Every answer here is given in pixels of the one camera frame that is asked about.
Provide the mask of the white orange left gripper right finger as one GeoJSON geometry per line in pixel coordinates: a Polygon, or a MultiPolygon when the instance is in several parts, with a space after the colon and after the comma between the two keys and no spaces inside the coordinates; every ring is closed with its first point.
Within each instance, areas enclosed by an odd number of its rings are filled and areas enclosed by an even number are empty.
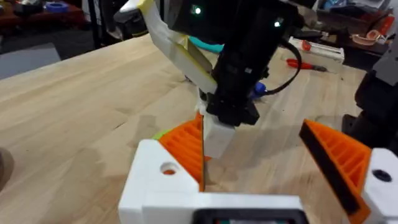
{"type": "Polygon", "coordinates": [[[343,223],[397,223],[397,156],[305,119],[299,136],[344,210],[343,223]]]}

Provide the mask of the white block left gripper left finger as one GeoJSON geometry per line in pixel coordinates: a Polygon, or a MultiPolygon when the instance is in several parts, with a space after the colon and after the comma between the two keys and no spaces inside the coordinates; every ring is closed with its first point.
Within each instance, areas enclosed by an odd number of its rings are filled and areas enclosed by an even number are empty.
{"type": "Polygon", "coordinates": [[[139,142],[118,205],[121,223],[142,224],[143,204],[154,192],[198,192],[199,183],[154,139],[139,142]]]}

